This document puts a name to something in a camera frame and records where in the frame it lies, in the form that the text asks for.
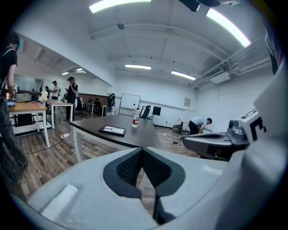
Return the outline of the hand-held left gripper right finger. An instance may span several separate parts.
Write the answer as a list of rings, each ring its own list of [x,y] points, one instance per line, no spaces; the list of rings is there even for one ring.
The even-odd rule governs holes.
[[[213,186],[226,163],[144,148],[144,171],[156,196],[154,227],[145,230],[219,230],[220,196]]]

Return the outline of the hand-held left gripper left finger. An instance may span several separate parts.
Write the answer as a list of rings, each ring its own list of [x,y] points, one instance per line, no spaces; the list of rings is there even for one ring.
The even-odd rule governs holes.
[[[44,230],[152,230],[157,222],[139,198],[117,195],[103,172],[113,160],[133,150],[122,150],[84,160],[39,188],[28,200]]]

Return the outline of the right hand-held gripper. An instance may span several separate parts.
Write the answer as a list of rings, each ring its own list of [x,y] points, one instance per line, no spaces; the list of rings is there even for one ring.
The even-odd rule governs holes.
[[[267,135],[245,150],[214,230],[288,230],[288,61],[255,105]],[[229,161],[234,151],[227,133],[194,134],[183,144],[204,159]]]

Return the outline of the framed deer picture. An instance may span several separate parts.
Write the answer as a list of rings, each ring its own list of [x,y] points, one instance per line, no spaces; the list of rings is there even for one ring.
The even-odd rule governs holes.
[[[126,129],[105,125],[99,129],[99,132],[124,137],[126,133]]]

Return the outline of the dark long table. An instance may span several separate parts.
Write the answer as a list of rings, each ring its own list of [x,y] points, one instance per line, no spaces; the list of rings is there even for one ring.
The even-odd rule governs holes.
[[[140,119],[138,126],[132,127],[132,117],[128,115],[112,115],[71,122],[73,128],[75,153],[78,162],[85,160],[81,135],[93,139],[101,144],[126,150],[137,147],[154,147],[162,149],[156,129],[151,120]],[[124,128],[123,137],[100,132],[104,126]]]

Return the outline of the small yellow top table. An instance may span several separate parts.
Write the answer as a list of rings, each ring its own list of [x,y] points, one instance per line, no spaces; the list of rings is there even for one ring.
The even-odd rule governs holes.
[[[179,128],[179,134],[181,135],[182,134],[182,130],[183,130],[183,125],[184,124],[188,124],[188,122],[186,121],[182,121],[182,120],[177,120],[177,122],[180,122],[180,128]]]

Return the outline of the black office chair with headrest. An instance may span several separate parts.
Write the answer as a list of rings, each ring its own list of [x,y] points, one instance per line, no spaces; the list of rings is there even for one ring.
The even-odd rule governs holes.
[[[142,119],[148,119],[148,115],[150,113],[151,106],[142,106],[139,117]]]

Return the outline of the ceiling air conditioner unit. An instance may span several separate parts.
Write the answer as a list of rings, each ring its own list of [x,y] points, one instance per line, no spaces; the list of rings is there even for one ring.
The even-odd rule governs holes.
[[[228,72],[223,72],[221,74],[211,77],[209,80],[215,84],[219,84],[228,81],[230,79],[231,79],[230,74]]]

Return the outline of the long ceiling light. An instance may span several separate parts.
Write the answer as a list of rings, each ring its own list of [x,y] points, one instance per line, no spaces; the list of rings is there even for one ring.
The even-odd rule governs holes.
[[[151,2],[151,0],[102,0],[97,2],[89,7],[92,13],[99,12],[101,10],[122,5],[122,4],[130,4],[130,3],[142,3],[142,2]]]
[[[184,78],[187,78],[187,79],[190,79],[190,80],[196,80],[196,78],[193,77],[193,76],[190,76],[190,75],[187,75],[187,74],[184,74],[184,73],[180,73],[180,72],[177,72],[177,71],[172,71],[171,74],[177,75],[177,76],[181,76],[181,77],[184,77]]]
[[[251,44],[250,40],[243,34],[243,32],[221,13],[210,8],[207,11],[206,16],[224,27],[243,47],[247,47]]]
[[[151,66],[125,64],[125,67],[126,67],[126,68],[135,68],[135,69],[151,70]]]

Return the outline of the clear plastic bottle red cap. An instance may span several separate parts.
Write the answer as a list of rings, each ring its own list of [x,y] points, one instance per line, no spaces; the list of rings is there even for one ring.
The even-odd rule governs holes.
[[[137,108],[133,114],[132,127],[136,128],[139,122],[140,109]]]

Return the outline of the black swivel chair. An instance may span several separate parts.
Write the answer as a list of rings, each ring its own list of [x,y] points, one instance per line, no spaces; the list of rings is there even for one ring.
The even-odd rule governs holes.
[[[81,99],[79,97],[77,97],[77,107],[76,107],[76,115],[87,115],[86,113],[83,112],[83,107],[82,107],[82,102]]]

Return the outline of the wooden top table white legs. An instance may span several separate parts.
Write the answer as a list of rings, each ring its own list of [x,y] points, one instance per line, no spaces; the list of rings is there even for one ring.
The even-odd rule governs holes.
[[[44,131],[46,145],[50,148],[47,128],[51,128],[51,125],[47,123],[46,110],[38,102],[16,102],[13,107],[9,107],[9,118],[15,136]]]
[[[70,107],[70,122],[73,121],[73,109],[74,104],[67,102],[59,102],[54,99],[48,99],[47,104],[51,106],[51,125],[52,129],[54,129],[54,112],[57,110],[55,107]]]

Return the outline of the whiteboard on black stand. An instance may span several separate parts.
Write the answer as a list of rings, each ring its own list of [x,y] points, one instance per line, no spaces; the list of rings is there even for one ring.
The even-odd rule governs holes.
[[[119,114],[133,116],[140,105],[140,96],[123,93],[121,96]]]

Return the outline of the white ceiling pipes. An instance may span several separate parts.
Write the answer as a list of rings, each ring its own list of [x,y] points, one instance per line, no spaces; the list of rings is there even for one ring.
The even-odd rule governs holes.
[[[270,55],[263,36],[206,71],[201,77],[190,83],[189,86],[198,89],[205,84],[213,83],[209,79],[223,72],[228,72],[230,77],[233,78],[270,65]]]

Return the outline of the person's black printed shirt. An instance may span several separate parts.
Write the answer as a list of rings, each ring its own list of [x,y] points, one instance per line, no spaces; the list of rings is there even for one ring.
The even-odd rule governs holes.
[[[284,58],[284,52],[271,26],[267,22],[264,22],[264,25],[265,43],[270,54],[272,72],[275,75],[281,66],[282,60]]]

